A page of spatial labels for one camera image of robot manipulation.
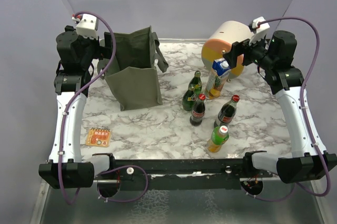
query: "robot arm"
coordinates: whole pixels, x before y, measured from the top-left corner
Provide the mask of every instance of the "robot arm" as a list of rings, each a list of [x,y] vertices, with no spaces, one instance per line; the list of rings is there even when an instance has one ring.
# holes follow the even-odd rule
[[[65,120],[63,151],[60,152],[61,121],[65,107],[74,94],[91,80],[88,71],[93,59],[105,58],[111,55],[111,35],[105,33],[107,41],[104,47],[99,44],[97,36],[96,17],[83,14],[74,18],[79,22],[76,31],[71,26],[57,38],[57,51],[60,64],[54,80],[57,93],[57,124],[52,151],[47,163],[40,164],[39,174],[53,188],[60,187],[58,182],[57,165],[59,156],[62,157],[62,174],[65,188],[90,187],[94,177],[108,170],[113,162],[111,154],[96,154],[82,162],[80,136],[84,106],[88,89],[80,93],[72,102]]]
[[[301,71],[291,65],[297,45],[295,35],[286,31],[276,31],[269,48],[266,49],[265,36],[269,25],[268,23],[259,25],[259,22],[264,20],[263,17],[255,19],[250,25],[254,35],[245,41],[233,43],[231,51],[223,57],[231,67],[236,67],[237,57],[244,54],[243,65],[255,63],[258,70],[260,68],[265,70],[264,79],[271,87],[285,117],[291,140],[292,158],[282,158],[263,151],[248,156],[251,158],[253,168],[278,174],[285,183],[319,179],[324,176],[324,170],[311,143],[303,109],[306,109],[312,132],[316,137],[315,145],[319,146],[328,170],[337,164],[337,159],[335,154],[327,153],[317,133],[306,99],[306,90],[304,90],[306,106],[301,106],[300,89],[304,79]]]

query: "orange object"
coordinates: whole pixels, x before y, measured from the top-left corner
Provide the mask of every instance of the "orange object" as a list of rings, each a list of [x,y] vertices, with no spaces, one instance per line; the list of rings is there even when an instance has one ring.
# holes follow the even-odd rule
[[[85,145],[95,147],[108,147],[110,145],[111,132],[108,129],[91,128]]]
[[[241,42],[251,36],[252,33],[248,26],[240,22],[227,21],[223,23],[202,47],[201,57],[204,65],[208,70],[211,70],[213,61],[223,58],[223,51],[230,51],[234,42]],[[242,73],[244,69],[242,62],[243,55],[240,55],[237,58],[236,67],[231,69],[228,79],[236,78]]]

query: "orange cylinder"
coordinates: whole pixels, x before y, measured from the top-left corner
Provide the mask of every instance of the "orange cylinder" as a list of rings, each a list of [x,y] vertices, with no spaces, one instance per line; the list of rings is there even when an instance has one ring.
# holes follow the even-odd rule
[[[248,26],[237,21],[223,23],[205,42],[201,50],[201,58],[208,70],[211,70],[213,61],[222,58],[222,52],[230,51],[232,43],[241,42],[252,37]],[[231,69],[228,79],[238,77],[244,67],[242,66],[243,54],[237,58],[236,67]]]

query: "red label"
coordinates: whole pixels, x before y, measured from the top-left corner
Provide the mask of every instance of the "red label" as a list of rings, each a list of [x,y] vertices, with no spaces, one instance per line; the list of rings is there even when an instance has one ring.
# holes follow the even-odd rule
[[[230,123],[232,119],[233,119],[232,117],[223,117],[221,121],[225,123]]]
[[[193,115],[193,117],[196,117],[196,118],[202,118],[202,117],[204,117],[205,112],[203,112],[203,113],[197,113],[195,111],[192,111],[192,115]]]

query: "green cloth bag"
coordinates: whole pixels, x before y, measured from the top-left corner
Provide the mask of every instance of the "green cloth bag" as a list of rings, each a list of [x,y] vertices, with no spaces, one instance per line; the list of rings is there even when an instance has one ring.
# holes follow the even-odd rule
[[[169,65],[159,49],[157,34],[148,27],[131,34],[115,33],[115,38],[116,57],[102,78],[121,104],[121,111],[163,104],[155,60],[162,72]],[[108,61],[99,60],[98,73]]]

